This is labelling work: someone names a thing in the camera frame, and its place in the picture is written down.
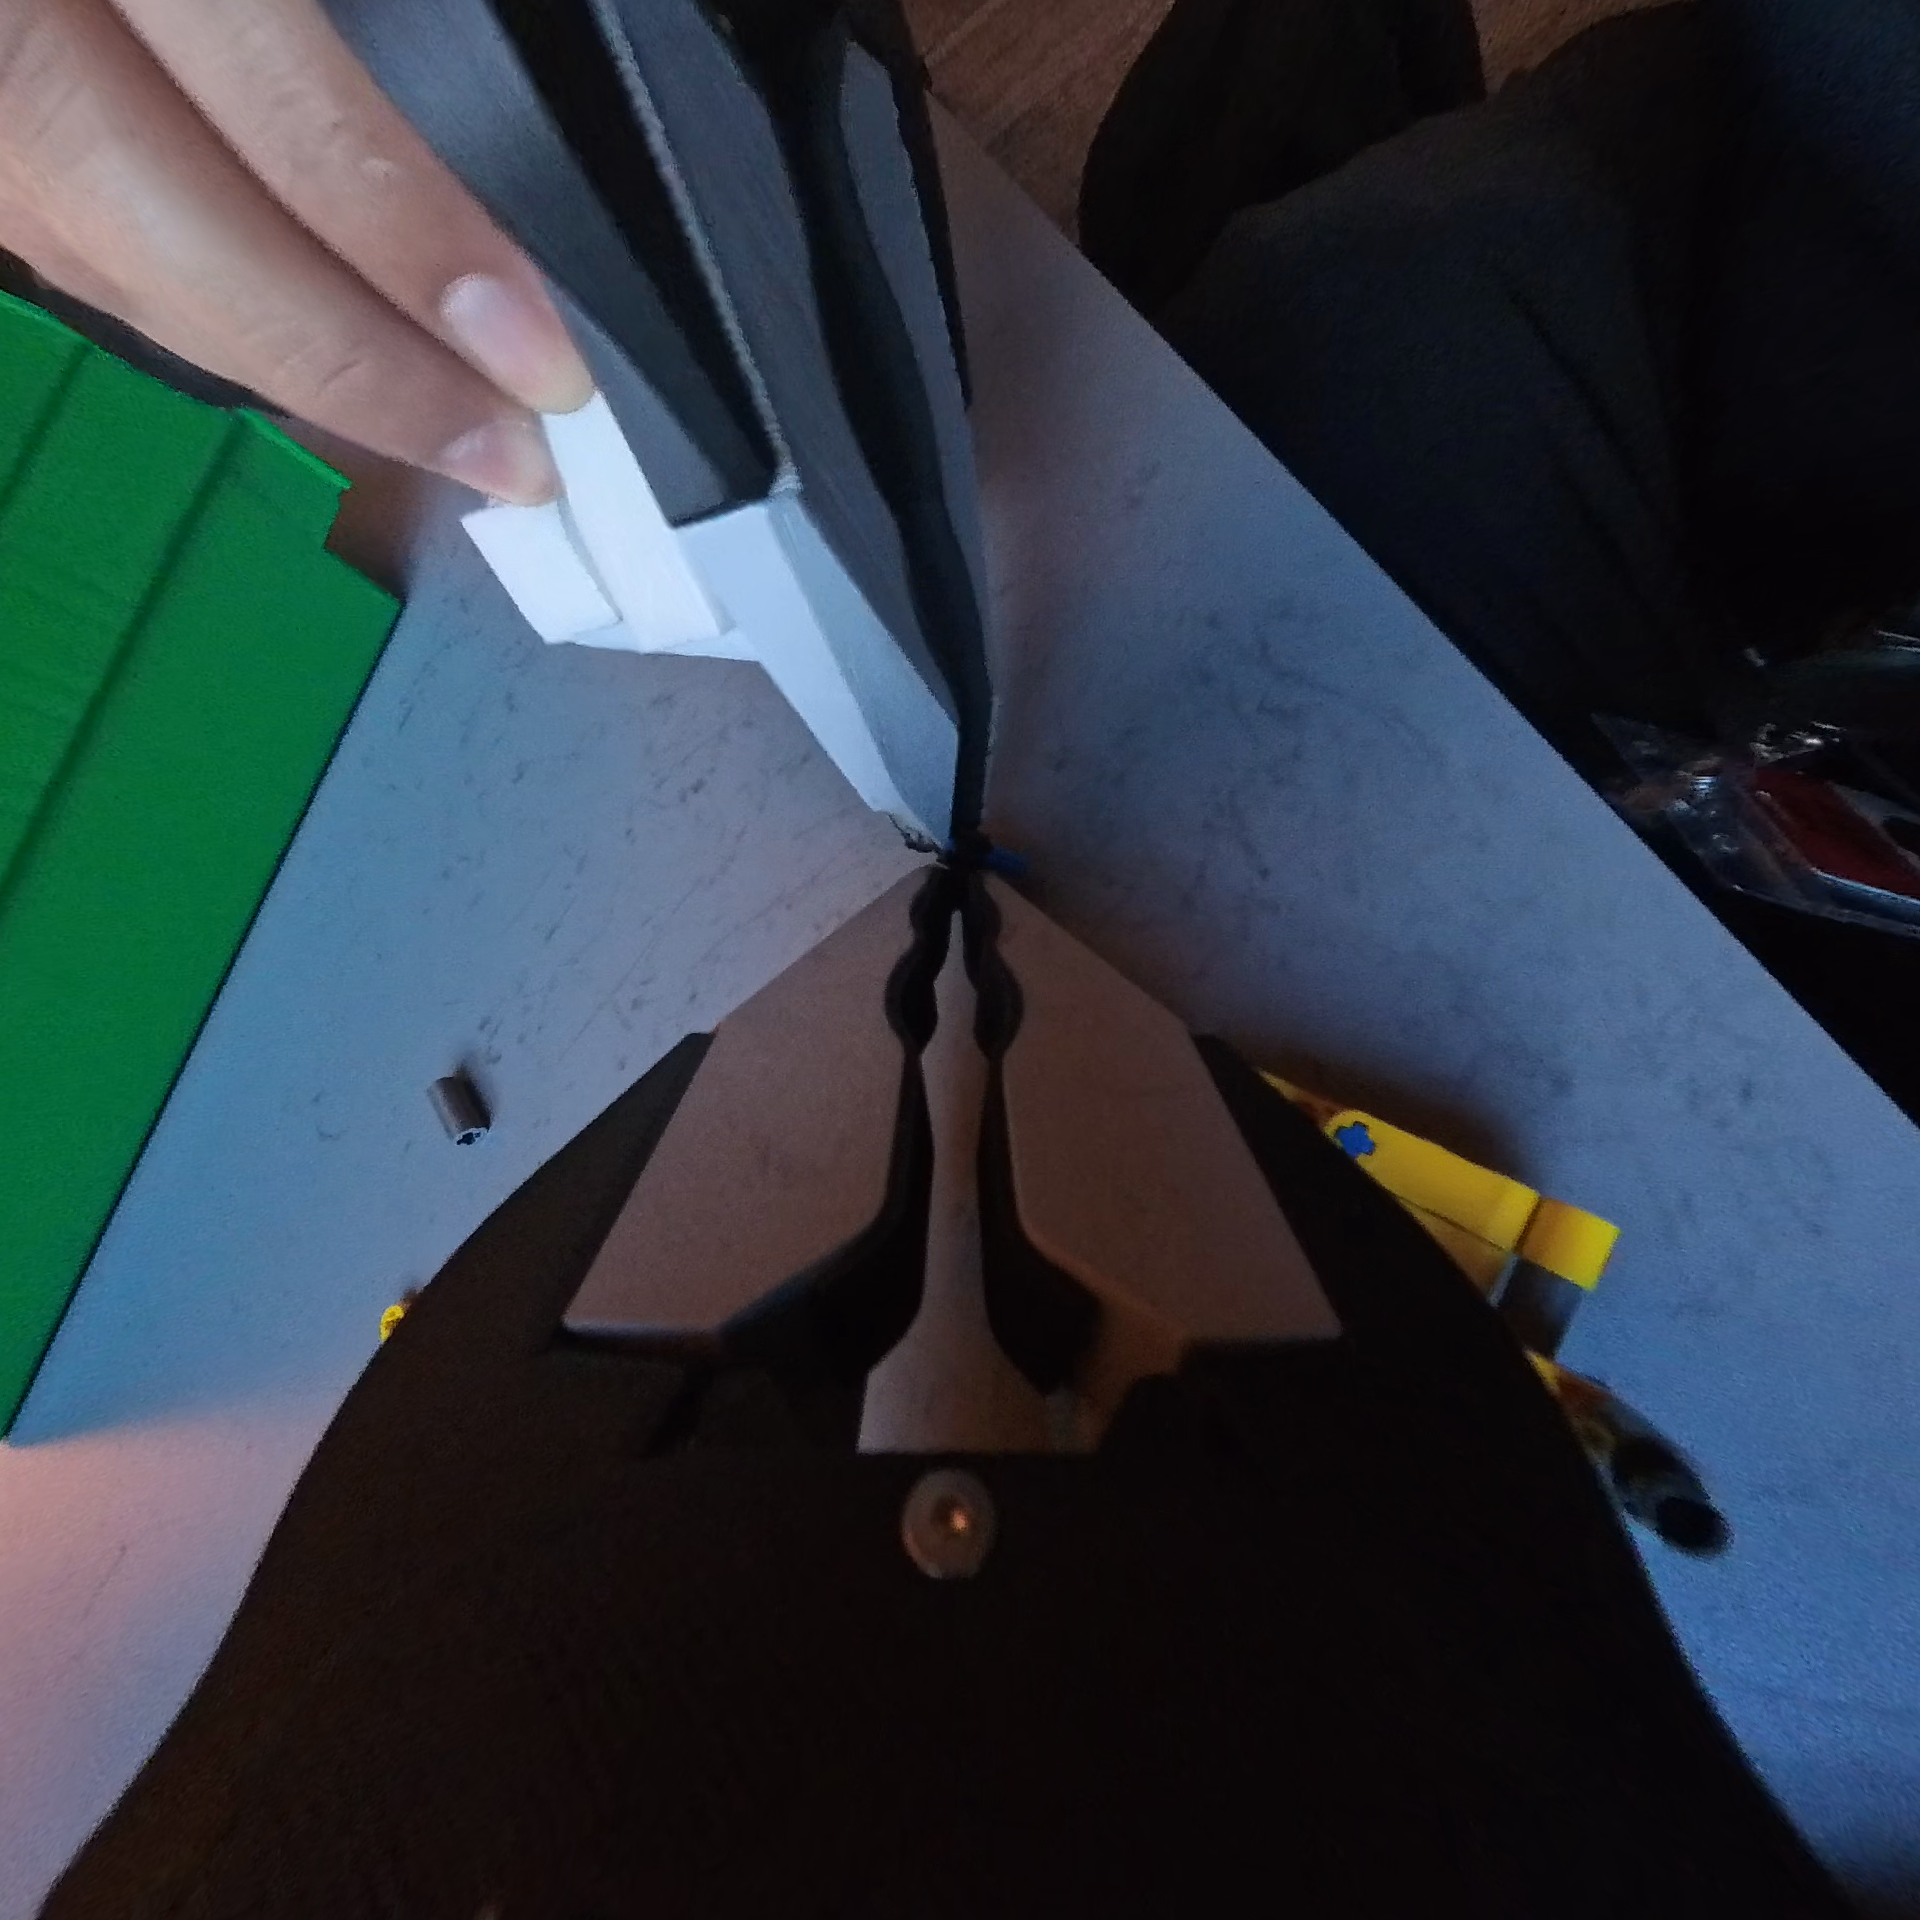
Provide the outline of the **clear plastic parts bag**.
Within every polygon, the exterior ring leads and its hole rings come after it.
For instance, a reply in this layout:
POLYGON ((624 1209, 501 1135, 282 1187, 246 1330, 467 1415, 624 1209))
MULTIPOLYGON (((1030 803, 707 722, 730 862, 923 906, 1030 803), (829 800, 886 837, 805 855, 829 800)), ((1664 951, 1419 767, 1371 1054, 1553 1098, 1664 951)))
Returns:
POLYGON ((1800 656, 1748 651, 1705 735, 1601 714, 1609 803, 1721 889, 1918 935, 1915 608, 1800 656))

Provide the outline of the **grey desk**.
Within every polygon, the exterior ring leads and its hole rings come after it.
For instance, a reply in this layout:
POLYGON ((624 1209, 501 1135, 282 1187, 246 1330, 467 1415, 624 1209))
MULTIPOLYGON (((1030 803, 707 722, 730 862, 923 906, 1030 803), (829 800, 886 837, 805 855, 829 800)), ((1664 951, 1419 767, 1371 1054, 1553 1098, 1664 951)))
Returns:
MULTIPOLYGON (((1734 1737, 1915 1915, 1915 1127, 1033 205, 940 130, 993 832, 1204 1033, 1622 1231, 1569 1353, 1734 1528, 1648 1574, 1734 1737)), ((382 1309, 907 872, 752 666, 409 606, 4 1443, 4 1915, 198 1683, 382 1309), (467 1070, 491 1135, 446 1139, 467 1070)))

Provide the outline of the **green storage bin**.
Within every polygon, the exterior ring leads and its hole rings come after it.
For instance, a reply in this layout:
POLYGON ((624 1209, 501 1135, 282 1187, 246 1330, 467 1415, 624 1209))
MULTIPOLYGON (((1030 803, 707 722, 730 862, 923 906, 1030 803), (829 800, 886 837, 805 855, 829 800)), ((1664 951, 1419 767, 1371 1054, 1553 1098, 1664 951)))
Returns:
POLYGON ((10 1431, 400 608, 334 467, 3 307, 10 1431))

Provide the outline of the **person's right hand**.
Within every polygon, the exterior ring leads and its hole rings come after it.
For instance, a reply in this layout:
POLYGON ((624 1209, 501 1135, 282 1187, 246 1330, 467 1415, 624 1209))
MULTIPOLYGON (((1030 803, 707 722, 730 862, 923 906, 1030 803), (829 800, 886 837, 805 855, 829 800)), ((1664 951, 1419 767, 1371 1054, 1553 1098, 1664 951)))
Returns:
POLYGON ((594 397, 532 261, 307 3, 4 3, 4 253, 339 442, 544 505, 594 397))

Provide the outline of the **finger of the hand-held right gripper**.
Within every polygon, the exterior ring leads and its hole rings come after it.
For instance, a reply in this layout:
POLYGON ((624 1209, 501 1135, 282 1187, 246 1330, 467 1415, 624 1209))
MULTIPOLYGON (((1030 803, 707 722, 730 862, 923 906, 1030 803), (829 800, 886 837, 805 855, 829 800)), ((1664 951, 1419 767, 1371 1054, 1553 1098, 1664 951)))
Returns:
POLYGON ((907 754, 925 837, 984 846, 995 691, 966 330, 928 99, 898 42, 819 45, 819 290, 947 733, 907 754))
POLYGON ((819 45, 900 5, 336 3, 332 23, 534 261, 596 393, 561 504, 464 531, 548 643, 760 666, 856 794, 925 832, 947 733, 819 290, 819 45))

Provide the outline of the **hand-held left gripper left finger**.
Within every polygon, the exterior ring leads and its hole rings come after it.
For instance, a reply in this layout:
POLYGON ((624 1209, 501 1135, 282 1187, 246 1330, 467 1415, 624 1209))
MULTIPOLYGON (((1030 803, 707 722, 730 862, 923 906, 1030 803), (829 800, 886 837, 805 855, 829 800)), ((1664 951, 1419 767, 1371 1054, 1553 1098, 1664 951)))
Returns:
POLYGON ((869 1375, 921 1309, 956 879, 904 879, 713 1029, 563 1327, 657 1358, 869 1375))

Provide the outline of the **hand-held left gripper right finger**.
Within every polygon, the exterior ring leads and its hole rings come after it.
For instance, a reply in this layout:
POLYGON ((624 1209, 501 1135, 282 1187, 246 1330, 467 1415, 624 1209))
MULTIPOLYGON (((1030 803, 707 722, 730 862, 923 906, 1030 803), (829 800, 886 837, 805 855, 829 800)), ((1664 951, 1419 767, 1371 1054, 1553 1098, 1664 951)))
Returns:
POLYGON ((988 1063, 976 1192, 993 1334, 1036 1389, 1339 1336, 1188 1032, 1001 881, 965 896, 988 1063))

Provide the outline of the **yellow block frame assembly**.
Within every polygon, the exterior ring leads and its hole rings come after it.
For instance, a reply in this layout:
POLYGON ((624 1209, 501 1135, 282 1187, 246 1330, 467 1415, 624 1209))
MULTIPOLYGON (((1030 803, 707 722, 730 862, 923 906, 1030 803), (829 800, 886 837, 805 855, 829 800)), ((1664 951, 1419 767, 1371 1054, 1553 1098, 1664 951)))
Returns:
POLYGON ((1280 1074, 1264 1081, 1390 1194, 1498 1311, 1613 1504, 1676 1552, 1699 1562, 1723 1554, 1733 1529, 1694 1461, 1612 1389, 1562 1361, 1580 1309, 1613 1261, 1618 1227, 1280 1074))

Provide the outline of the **person's dark clothed body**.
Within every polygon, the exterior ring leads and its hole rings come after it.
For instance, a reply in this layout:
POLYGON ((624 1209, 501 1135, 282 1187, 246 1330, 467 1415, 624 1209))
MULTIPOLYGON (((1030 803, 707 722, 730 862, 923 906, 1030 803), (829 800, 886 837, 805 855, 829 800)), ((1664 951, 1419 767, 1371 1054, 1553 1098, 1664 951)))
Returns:
POLYGON ((1566 765, 1832 729, 1915 806, 1918 5, 1184 3, 1093 264, 1566 765))

